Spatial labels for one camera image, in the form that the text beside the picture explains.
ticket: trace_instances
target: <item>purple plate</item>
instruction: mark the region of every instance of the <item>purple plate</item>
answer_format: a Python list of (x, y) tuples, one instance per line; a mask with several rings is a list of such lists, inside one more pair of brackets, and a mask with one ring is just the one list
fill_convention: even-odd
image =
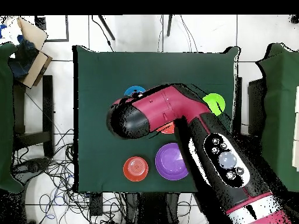
[(188, 175), (177, 143), (169, 143), (159, 149), (156, 155), (156, 168), (167, 180), (180, 180)]

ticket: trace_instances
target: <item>cable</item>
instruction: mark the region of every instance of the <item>cable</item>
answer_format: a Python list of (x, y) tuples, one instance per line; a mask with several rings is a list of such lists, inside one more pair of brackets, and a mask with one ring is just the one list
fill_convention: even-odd
[(164, 15), (162, 15), (162, 52), (164, 52)]
[(60, 139), (59, 139), (59, 141), (57, 142), (57, 144), (55, 145), (55, 147), (60, 143), (60, 141), (63, 139), (63, 137), (65, 137), (66, 135), (67, 135), (67, 133), (69, 132), (69, 131), (73, 131), (74, 132), (74, 129), (69, 129)]
[(159, 52), (159, 44), (160, 44), (160, 37), (161, 37), (161, 33), (162, 33), (162, 31), (160, 32), (160, 35), (159, 35), (159, 40), (158, 40), (158, 52)]
[(37, 106), (37, 108), (39, 110), (41, 110), (41, 112), (51, 121), (51, 123), (53, 123), (53, 125), (56, 127), (56, 129), (57, 129), (58, 133), (60, 134), (60, 136), (62, 136), (61, 133), (60, 133), (60, 131), (59, 131), (59, 129), (58, 129), (58, 127), (55, 125), (54, 121), (46, 113), (44, 113), (44, 111), (35, 103), (35, 101), (29, 96), (29, 94), (27, 94), (27, 96)]
[(22, 157), (23, 157), (25, 154), (27, 154), (27, 153), (29, 152), (29, 148), (26, 147), (26, 149), (27, 149), (27, 151), (26, 151), (24, 154), (22, 154), (22, 155), (20, 156), (20, 158), (19, 158), (19, 161), (20, 161), (20, 162), (21, 162)]
[(186, 38), (186, 41), (187, 41), (187, 44), (188, 44), (188, 49), (189, 49), (189, 52), (191, 52), (191, 49), (190, 49), (190, 44), (189, 44), (189, 42), (188, 42), (187, 35), (185, 34), (184, 30), (181, 28), (181, 26), (180, 26), (180, 25), (178, 25), (178, 24), (177, 24), (177, 26), (178, 26), (178, 28), (180, 28), (180, 30), (181, 30), (181, 31), (182, 31), (182, 33), (184, 34), (184, 37)]
[(192, 52), (192, 44), (191, 44), (191, 39), (190, 39), (190, 36), (189, 36), (189, 33), (188, 33), (188, 31), (187, 31), (187, 28), (186, 28), (186, 26), (184, 25), (184, 23), (183, 23), (183, 27), (185, 28), (185, 30), (186, 30), (186, 33), (187, 33), (187, 35), (188, 35), (188, 39), (189, 39), (189, 43), (190, 43), (190, 49), (191, 49), (191, 52)]
[(195, 41), (194, 41), (193, 35), (192, 35), (192, 34), (191, 34), (191, 32), (189, 31), (189, 29), (188, 29), (188, 27), (187, 27), (186, 23), (184, 22), (184, 20), (183, 20), (183, 18), (182, 18), (182, 15), (180, 15), (180, 18), (182, 19), (182, 22), (183, 22), (183, 25), (184, 25), (184, 27), (185, 27), (186, 31), (187, 31), (187, 32), (189, 32), (189, 33), (190, 33), (190, 35), (191, 35), (191, 37), (192, 37), (192, 40), (193, 40), (193, 42), (194, 42), (194, 45), (195, 45), (196, 51), (197, 51), (197, 52), (199, 52), (199, 51), (197, 50), (196, 43), (195, 43)]
[[(93, 15), (91, 16), (91, 20), (92, 20), (94, 23), (96, 23), (96, 24), (102, 29), (102, 27), (100, 26), (100, 24), (99, 24), (98, 22), (94, 21), (94, 19), (93, 19)], [(111, 50), (113, 51), (113, 49), (112, 49), (112, 47), (111, 47), (111, 42), (110, 42), (110, 40), (108, 40), (108, 38), (107, 38), (107, 36), (105, 35), (105, 32), (104, 32), (103, 29), (102, 29), (102, 32), (103, 32), (104, 36), (106, 37), (108, 46), (110, 46)]]
[(178, 203), (178, 206), (179, 206), (179, 204), (181, 204), (181, 203), (183, 203), (183, 202), (185, 202), (185, 203), (188, 204), (188, 206), (189, 206), (189, 211), (188, 211), (186, 214), (184, 214), (184, 215), (178, 215), (178, 217), (186, 216), (186, 215), (190, 214), (190, 211), (191, 211), (191, 205), (190, 205), (188, 202), (186, 202), (186, 201), (181, 201), (181, 202)]
[[(55, 206), (66, 206), (66, 210), (63, 213), (63, 215), (60, 217), (60, 220), (58, 221), (57, 224), (61, 224), (61, 220), (62, 218), (64, 218), (65, 223), (68, 224), (67, 219), (66, 219), (66, 214), (67, 212), (70, 210), (75, 214), (81, 214), (88, 222), (89, 224), (98, 224), (95, 222), (91, 221), (91, 216), (89, 214), (89, 204), (88, 201), (86, 201), (86, 196), (85, 194), (80, 194), (80, 193), (75, 193), (72, 191), (72, 184), (69, 183), (69, 180), (71, 178), (74, 178), (74, 174), (73, 172), (69, 169), (69, 165), (73, 164), (73, 153), (74, 153), (74, 144), (69, 143), (67, 145), (63, 145), (61, 147), (59, 147), (56, 152), (59, 152), (59, 150), (61, 150), (62, 148), (65, 148), (65, 152), (66, 152), (66, 157), (68, 158), (67, 160), (63, 160), (63, 161), (56, 161), (56, 160), (51, 160), (48, 168), (45, 171), (45, 174), (47, 174), (54, 186), (55, 186), (55, 193), (54, 193), (54, 197), (53, 199), (52, 197), (52, 193), (50, 194), (49, 198), (49, 202), (46, 205), (46, 209), (42, 211), (45, 213), (44, 218), (41, 220), (41, 222), (39, 224), (42, 224), (42, 222), (44, 221), (45, 218), (48, 219), (56, 219), (57, 220), (57, 216), (54, 211), (54, 214), (48, 214), (50, 208), (55, 205)], [(58, 204), (56, 202), (57, 198), (61, 198), (63, 200), (63, 204)], [(121, 223), (123, 221), (123, 219), (127, 219), (126, 217), (126, 213), (124, 210), (124, 205), (122, 203), (122, 201), (119, 201), (119, 198), (121, 198), (121, 194), (119, 194), (119, 197), (117, 197), (117, 195), (115, 194), (115, 198), (117, 199), (117, 201), (120, 204), (120, 207), (114, 202), (112, 203), (111, 207), (110, 207), (110, 211), (109, 212), (104, 212), (104, 216), (108, 217), (108, 220), (102, 220), (100, 224), (111, 224), (113, 221), (113, 218), (115, 217), (115, 213), (120, 211), (121, 213)], [(117, 206), (117, 211), (112, 211), (112, 206), (115, 205)]]

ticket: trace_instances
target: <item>white floor tile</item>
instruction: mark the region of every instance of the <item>white floor tile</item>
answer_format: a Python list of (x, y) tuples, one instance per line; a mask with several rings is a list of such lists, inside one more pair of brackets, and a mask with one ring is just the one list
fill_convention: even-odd
[(24, 125), (26, 133), (43, 131), (43, 83), (26, 88)]
[(192, 206), (190, 211), (189, 224), (208, 224), (204, 214), (199, 211), (199, 207)]
[(185, 202), (190, 203), (191, 202), (191, 196), (192, 196), (192, 193), (180, 193), (179, 201), (178, 201), (179, 205), (188, 205)]
[[(28, 185), (28, 188), (26, 191), (25, 204), (39, 204), (40, 197), (43, 194), (48, 194), (50, 196), (50, 193), (54, 189), (55, 189), (55, 185), (53, 184), (53, 182), (51, 181), (51, 178), (48, 175), (46, 175), (45, 173), (38, 175), (37, 177), (31, 179), (31, 181), (29, 182), (29, 185)], [(48, 203), (49, 203), (49, 200), (46, 196), (41, 198), (41, 204), (48, 204)]]
[[(74, 68), (72, 62), (51, 62), (45, 75), (53, 76), (54, 133), (66, 133), (74, 127)], [(43, 80), (26, 89), (25, 130), (27, 133), (43, 130)]]
[[(241, 123), (249, 124), (248, 116), (248, 85), (249, 82), (263, 77), (259, 67), (254, 62), (238, 63), (238, 76), (242, 78), (242, 108), (241, 108)], [(246, 126), (241, 126), (242, 133), (248, 129)]]
[(299, 113), (296, 113), (294, 130), (294, 140), (299, 141)]
[(243, 135), (249, 135), (249, 132), (248, 132), (248, 125), (241, 125), (241, 133)]
[(195, 197), (193, 196), (193, 194), (191, 197), (191, 205), (197, 205), (197, 202), (195, 201)]
[(188, 224), (189, 222), (189, 216), (190, 216), (190, 207), (189, 206), (180, 206), (178, 205), (178, 219), (180, 224)]
[(299, 141), (293, 141), (292, 166), (299, 168)]
[[(236, 15), (183, 15), (183, 20), (191, 32), (198, 51), (221, 53), (229, 46), (236, 45)], [(116, 41), (112, 41), (115, 51), (158, 51), (159, 34), (162, 30), (160, 15), (105, 16)], [(97, 16), (94, 21), (101, 26)], [(171, 35), (167, 37), (168, 15), (164, 15), (164, 52), (179, 53), (189, 51), (189, 39), (179, 15), (172, 18)], [(192, 51), (196, 51), (190, 36)], [(90, 21), (90, 44), (93, 51), (111, 51), (100, 27)], [(159, 42), (162, 51), (162, 34)]]
[(289, 15), (238, 15), (240, 61), (261, 60), (271, 43), (297, 50), (298, 40), (299, 25), (292, 24)]
[(34, 158), (44, 158), (43, 146), (33, 145), (28, 147), (28, 151), (26, 148), (19, 149), (17, 152), (15, 152), (15, 158), (17, 157), (21, 159), (21, 162), (24, 162), (24, 160), (30, 160)]
[(74, 135), (54, 135), (54, 159), (66, 160), (66, 147), (65, 145), (72, 144), (74, 141)]
[(54, 122), (60, 133), (66, 133), (74, 128), (74, 65), (53, 61), (45, 75), (53, 76)]
[(67, 25), (65, 15), (46, 15), (46, 30), (48, 40), (66, 40)]
[(297, 86), (296, 90), (295, 113), (299, 113), (299, 86)]
[(53, 60), (72, 60), (72, 46), (88, 47), (88, 16), (69, 15), (68, 32), (69, 42), (45, 42), (41, 51), (51, 56)]
[[(42, 210), (46, 212), (48, 208), (46, 209), (45, 206), (41, 206)], [(26, 214), (27, 214), (27, 220), (35, 220), (37, 224), (45, 217), (45, 213), (41, 210), (39, 205), (26, 205)], [(104, 206), (103, 210), (105, 214), (102, 216), (91, 216), (91, 222), (92, 224), (97, 223), (100, 224), (101, 220), (108, 221), (109, 220), (109, 212), (111, 209), (111, 217), (114, 222), (118, 224), (125, 224), (124, 218), (121, 219), (121, 213), (119, 211), (119, 208), (115, 205), (112, 207), (110, 206)], [(42, 224), (90, 224), (89, 223), (89, 211), (86, 209), (81, 210), (84, 214), (80, 212), (80, 209), (78, 208), (72, 208), (72, 210), (68, 209), (67, 206), (52, 206), (50, 210), (48, 210), (47, 216), (42, 221)]]
[[(236, 15), (182, 15), (182, 18), (195, 40), (198, 52), (222, 53), (227, 47), (236, 45)], [(164, 24), (164, 51), (169, 53), (189, 51), (189, 38), (180, 16), (175, 15), (172, 18), (169, 37), (166, 36), (168, 15), (164, 16)], [(196, 48), (191, 36), (190, 39), (194, 52)]]
[[(158, 15), (120, 15), (103, 16), (115, 36), (112, 41), (98, 16), (93, 20), (100, 24), (115, 51), (156, 51), (158, 48), (161, 24)], [(90, 49), (92, 51), (111, 51), (101, 28), (90, 16)]]
[(113, 192), (103, 192), (103, 205), (111, 205), (112, 203), (119, 205), (119, 200), (117, 200), (116, 197), (119, 199), (118, 194), (115, 195)]
[[(67, 208), (67, 206), (52, 206), (47, 213), (48, 217), (45, 217), (46, 214), (43, 211), (46, 211), (46, 208), (44, 206), (42, 211), (39, 205), (26, 205), (27, 220), (35, 220), (38, 224), (45, 217), (42, 224), (59, 224), (59, 221), (60, 224), (89, 224), (78, 209), (73, 209), (76, 212), (74, 213), (70, 209), (67, 210)], [(89, 219), (88, 211), (84, 210), (83, 213)]]

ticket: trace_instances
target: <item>tiled floor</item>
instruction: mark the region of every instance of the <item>tiled floor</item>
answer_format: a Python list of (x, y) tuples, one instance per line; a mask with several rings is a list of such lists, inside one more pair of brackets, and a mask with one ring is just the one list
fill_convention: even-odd
[[(24, 16), (25, 19), (33, 22), (34, 17)], [(161, 32), (160, 15), (124, 15), (105, 16), (106, 22), (116, 37), (112, 41), (112, 49), (115, 51), (158, 51), (158, 39)], [(261, 60), (265, 55), (267, 46), (270, 43), (284, 43), (292, 50), (299, 49), (299, 24), (290, 23), (289, 15), (183, 15), (188, 29), (196, 42), (197, 50), (204, 53), (220, 53), (229, 46), (238, 46), (241, 49), (238, 64), (238, 75), (243, 77), (242, 82), (242, 132), (247, 133), (248, 124), (248, 82), (261, 78), (262, 74), (254, 63)], [(171, 35), (166, 36), (168, 15), (164, 16), (164, 47), (162, 50), (162, 37), (159, 42), (159, 51), (163, 52), (184, 52), (196, 51), (194, 42), (191, 39), (191, 48), (187, 33), (183, 27), (179, 15), (175, 15), (172, 21)], [(111, 51), (100, 27), (92, 21), (91, 16), (68, 16), (69, 42), (45, 43), (43, 51), (53, 57), (53, 61), (46, 70), (46, 75), (53, 76), (54, 84), (54, 121), (58, 129), (55, 129), (55, 141), (60, 139), (60, 133), (66, 133), (74, 127), (73, 120), (73, 64), (72, 45), (81, 45), (96, 52)], [(27, 93), (39, 105), (42, 106), (42, 87), (40, 82), (37, 87), (28, 89)], [(42, 112), (26, 97), (25, 124), (27, 132), (41, 131)], [(72, 131), (64, 138), (65, 143), (72, 142)], [(32, 146), (25, 158), (42, 157), (41, 146)], [(56, 159), (64, 159), (63, 152), (60, 152)], [(40, 221), (44, 218), (45, 208), (40, 209), (40, 196), (44, 193), (51, 193), (54, 188), (53, 182), (46, 174), (34, 178), (27, 189), (26, 210), (29, 219)], [(104, 198), (109, 200), (114, 194), (106, 193)], [(180, 224), (207, 224), (204, 215), (200, 213), (191, 194), (181, 194), (178, 206)], [(113, 200), (105, 203), (105, 208), (110, 209)], [(55, 215), (55, 219), (45, 218), (43, 224), (57, 224), (56, 219), (64, 216), (67, 206), (53, 206), (48, 214)], [(114, 219), (120, 221), (118, 213)], [(61, 218), (60, 224), (89, 224), (79, 213), (67, 211), (65, 217)]]

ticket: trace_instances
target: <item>green cloth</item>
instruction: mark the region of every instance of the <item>green cloth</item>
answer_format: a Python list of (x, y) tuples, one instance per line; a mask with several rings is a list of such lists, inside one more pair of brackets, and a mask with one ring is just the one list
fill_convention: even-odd
[(8, 58), (18, 49), (12, 43), (0, 45), (0, 189), (11, 193), (23, 190), (20, 182), (11, 176), (13, 148), (13, 75)]
[[(97, 53), (78, 46), (77, 52), (79, 191), (197, 191), (191, 175), (169, 181), (156, 170), (157, 151), (164, 144), (176, 142), (173, 134), (159, 134), (151, 139), (154, 134), (140, 139), (118, 139), (107, 129), (107, 112), (130, 86), (150, 89), (168, 82), (195, 84), (206, 93), (220, 94), (226, 103), (225, 112), (232, 117), (234, 60), (239, 54), (238, 47), (223, 54)], [(229, 130), (230, 120), (223, 114), (220, 119)], [(132, 156), (141, 156), (148, 163), (148, 175), (143, 181), (131, 182), (123, 174), (123, 165)]]
[(267, 85), (262, 156), (289, 191), (299, 191), (299, 172), (292, 166), (299, 53), (273, 44), (267, 58), (259, 64)]

